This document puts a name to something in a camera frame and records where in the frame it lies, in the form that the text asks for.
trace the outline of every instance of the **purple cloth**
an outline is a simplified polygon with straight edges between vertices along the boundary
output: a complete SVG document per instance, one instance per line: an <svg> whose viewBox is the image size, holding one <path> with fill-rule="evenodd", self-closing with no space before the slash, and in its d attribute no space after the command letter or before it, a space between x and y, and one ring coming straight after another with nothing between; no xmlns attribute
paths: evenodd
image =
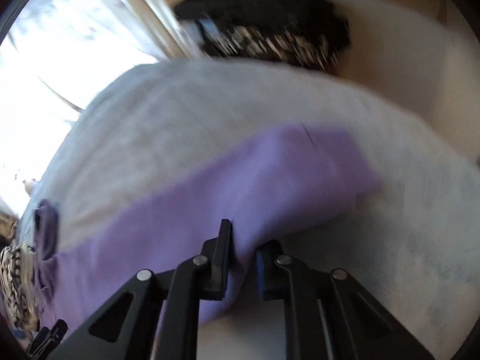
<svg viewBox="0 0 480 360"><path fill-rule="evenodd" d="M233 223L237 264L223 302L203 301L200 323L235 300L261 244L324 223L378 180L344 131L302 125L266 131L167 191L137 202L101 233L54 253L58 219L37 210L35 289L40 323L73 332L141 269L162 272L200 252L222 218Z"/></svg>

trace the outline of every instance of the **metal screw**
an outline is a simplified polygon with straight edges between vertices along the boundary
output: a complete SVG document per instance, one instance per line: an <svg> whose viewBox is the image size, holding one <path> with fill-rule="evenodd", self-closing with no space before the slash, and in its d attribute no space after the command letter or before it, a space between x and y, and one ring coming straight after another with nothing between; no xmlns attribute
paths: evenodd
<svg viewBox="0 0 480 360"><path fill-rule="evenodd" d="M192 261L196 266L204 266L208 262L208 258L199 254L198 256L195 256Z"/></svg>
<svg viewBox="0 0 480 360"><path fill-rule="evenodd" d="M142 269L137 273L137 279L140 281L146 281L152 277L152 273L148 269Z"/></svg>
<svg viewBox="0 0 480 360"><path fill-rule="evenodd" d="M292 258L286 254L280 254L277 257L277 263L279 263L281 266L288 266L292 264Z"/></svg>
<svg viewBox="0 0 480 360"><path fill-rule="evenodd" d="M335 269L332 272L332 276L336 280L345 280L346 278L349 277L349 274L346 273L343 269Z"/></svg>

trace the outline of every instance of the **bolt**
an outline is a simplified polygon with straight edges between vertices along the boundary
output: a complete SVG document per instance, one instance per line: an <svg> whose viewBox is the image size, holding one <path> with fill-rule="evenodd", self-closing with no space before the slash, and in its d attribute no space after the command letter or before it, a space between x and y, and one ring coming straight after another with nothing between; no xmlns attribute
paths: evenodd
<svg viewBox="0 0 480 360"><path fill-rule="evenodd" d="M292 264L292 258L286 254L281 254L277 257L277 263L279 263L281 266L288 266Z"/></svg>
<svg viewBox="0 0 480 360"><path fill-rule="evenodd" d="M192 261L196 266L204 266L208 262L208 258L199 254L198 256L195 256Z"/></svg>
<svg viewBox="0 0 480 360"><path fill-rule="evenodd" d="M142 269L137 273L137 279L140 281L146 281L152 277L152 273L148 269Z"/></svg>
<svg viewBox="0 0 480 360"><path fill-rule="evenodd" d="M343 269L335 269L332 272L332 276L336 280L345 280L346 278L348 278L349 274L346 273Z"/></svg>

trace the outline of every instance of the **white bed sheet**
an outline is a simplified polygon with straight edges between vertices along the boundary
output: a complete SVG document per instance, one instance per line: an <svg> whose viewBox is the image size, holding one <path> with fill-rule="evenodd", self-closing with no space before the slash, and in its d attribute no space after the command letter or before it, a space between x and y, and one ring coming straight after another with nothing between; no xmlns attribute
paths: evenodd
<svg viewBox="0 0 480 360"><path fill-rule="evenodd" d="M480 172L419 118L321 73L208 59L132 69L61 145L21 236L32 240L33 210L48 198L61 217L59 247L78 244L133 199L289 121L350 131L383 188L327 226L290 237L287 251L312 268L346 268L437 359L450 359L480 314ZM200 359L284 357L281 304L254 298L242 295L200 329Z"/></svg>

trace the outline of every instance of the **black and white patterned fabric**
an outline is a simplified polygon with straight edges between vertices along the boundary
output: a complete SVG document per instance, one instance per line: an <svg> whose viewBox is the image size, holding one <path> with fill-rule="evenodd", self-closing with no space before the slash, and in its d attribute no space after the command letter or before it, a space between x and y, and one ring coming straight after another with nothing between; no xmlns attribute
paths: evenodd
<svg viewBox="0 0 480 360"><path fill-rule="evenodd" d="M38 306L33 287L35 252L23 243L0 252L0 285L11 323L25 332L35 330Z"/></svg>

